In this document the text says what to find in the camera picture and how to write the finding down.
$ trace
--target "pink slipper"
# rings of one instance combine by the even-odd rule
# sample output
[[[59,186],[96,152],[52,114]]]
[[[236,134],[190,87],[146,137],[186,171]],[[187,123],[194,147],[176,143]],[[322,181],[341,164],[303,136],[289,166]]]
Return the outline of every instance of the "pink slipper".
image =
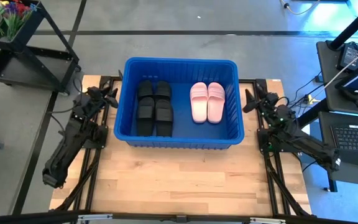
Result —
[[[208,86],[208,121],[217,124],[221,122],[224,106],[224,89],[216,82]]]
[[[208,91],[205,83],[194,84],[190,90],[191,115],[194,122],[203,123],[206,121],[206,105]]]

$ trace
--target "black metal cart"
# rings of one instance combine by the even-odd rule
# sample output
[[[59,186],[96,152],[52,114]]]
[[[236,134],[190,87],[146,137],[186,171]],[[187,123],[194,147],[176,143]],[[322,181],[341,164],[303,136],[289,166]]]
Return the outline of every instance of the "black metal cart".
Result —
[[[36,5],[37,10],[31,13],[10,42],[0,40],[0,82],[9,86],[22,85],[70,94],[66,86],[73,72],[81,70],[78,65],[79,58],[40,1],[22,2],[26,6]],[[44,18],[67,51],[27,46]]]

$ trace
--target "blue plastic bin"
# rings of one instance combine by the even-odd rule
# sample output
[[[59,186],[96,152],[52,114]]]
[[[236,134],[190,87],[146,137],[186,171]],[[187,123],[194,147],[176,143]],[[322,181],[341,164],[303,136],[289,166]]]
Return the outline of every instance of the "blue plastic bin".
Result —
[[[169,82],[172,89],[172,137],[136,136],[137,86]],[[226,92],[223,118],[197,124],[191,117],[190,88],[196,82],[220,83]],[[131,146],[227,149],[244,138],[237,66],[229,60],[130,58],[126,62],[114,134]]]

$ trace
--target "black slipper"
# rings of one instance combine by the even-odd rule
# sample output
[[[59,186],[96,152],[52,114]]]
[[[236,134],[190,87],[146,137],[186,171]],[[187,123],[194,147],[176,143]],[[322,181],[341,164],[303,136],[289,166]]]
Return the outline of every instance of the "black slipper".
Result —
[[[165,81],[159,81],[157,83],[157,89],[154,94],[154,99],[156,101],[158,100],[167,100],[171,101],[171,87],[170,85]]]
[[[137,86],[137,100],[140,101],[145,97],[153,97],[153,85],[150,80],[144,80]]]
[[[167,100],[158,100],[155,104],[155,126],[157,136],[172,137],[173,109]]]
[[[154,100],[151,97],[139,101],[136,111],[136,130],[138,136],[151,136],[154,129]]]

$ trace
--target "white cable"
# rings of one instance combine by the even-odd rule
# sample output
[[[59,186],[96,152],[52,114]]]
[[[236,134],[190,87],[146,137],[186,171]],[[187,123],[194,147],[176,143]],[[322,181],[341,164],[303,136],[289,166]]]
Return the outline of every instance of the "white cable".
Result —
[[[285,5],[286,3],[284,2],[284,0],[280,0],[283,5]],[[315,5],[317,5],[320,2],[320,0],[317,0],[315,3],[313,3],[313,5],[310,6],[310,8],[308,8],[307,10],[303,11],[303,12],[293,12],[292,9],[290,8],[290,5],[288,4],[288,6],[286,7],[286,9],[288,9],[292,14],[294,15],[301,15],[307,11],[309,11],[310,9],[312,9],[313,7],[315,7]]]
[[[308,104],[310,104],[310,102],[312,102],[313,100],[315,100],[316,97],[317,97],[318,95],[320,95],[320,93],[322,93],[322,92],[336,79],[336,77],[338,77],[344,70],[346,70],[349,66],[351,66],[351,65],[353,64],[353,62],[355,62],[357,59],[358,59],[358,56],[357,56],[357,58],[355,58],[351,63],[348,63],[340,72],[338,72],[338,74],[336,74],[336,75],[334,76],[334,78],[332,78],[332,79],[327,83],[327,85],[325,85],[324,88],[323,88],[320,92],[318,92],[317,95],[316,95],[313,99],[311,99],[311,100],[309,101]]]

